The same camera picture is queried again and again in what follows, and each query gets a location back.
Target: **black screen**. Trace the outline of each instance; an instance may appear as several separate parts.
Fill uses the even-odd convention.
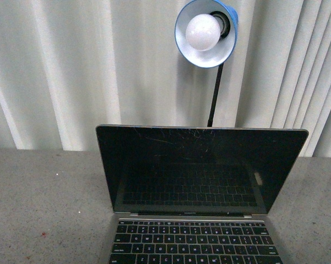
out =
[[[96,128],[116,212],[266,214],[308,132],[286,129]]]

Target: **laptop lid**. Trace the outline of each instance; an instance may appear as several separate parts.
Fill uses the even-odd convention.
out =
[[[265,215],[307,130],[100,125],[115,212]]]

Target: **white light bulb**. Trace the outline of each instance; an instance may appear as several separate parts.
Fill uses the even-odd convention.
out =
[[[220,25],[209,14],[196,15],[186,28],[186,40],[195,50],[207,51],[213,48],[220,37]]]

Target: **speckled countertop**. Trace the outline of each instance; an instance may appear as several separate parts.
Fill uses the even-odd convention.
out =
[[[0,150],[0,263],[97,263],[111,215],[99,153]],[[269,217],[295,263],[331,263],[331,158],[299,158]]]

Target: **laptop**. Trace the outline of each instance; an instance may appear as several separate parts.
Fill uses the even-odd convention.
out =
[[[100,263],[290,263],[267,217],[302,129],[100,125],[114,214]]]

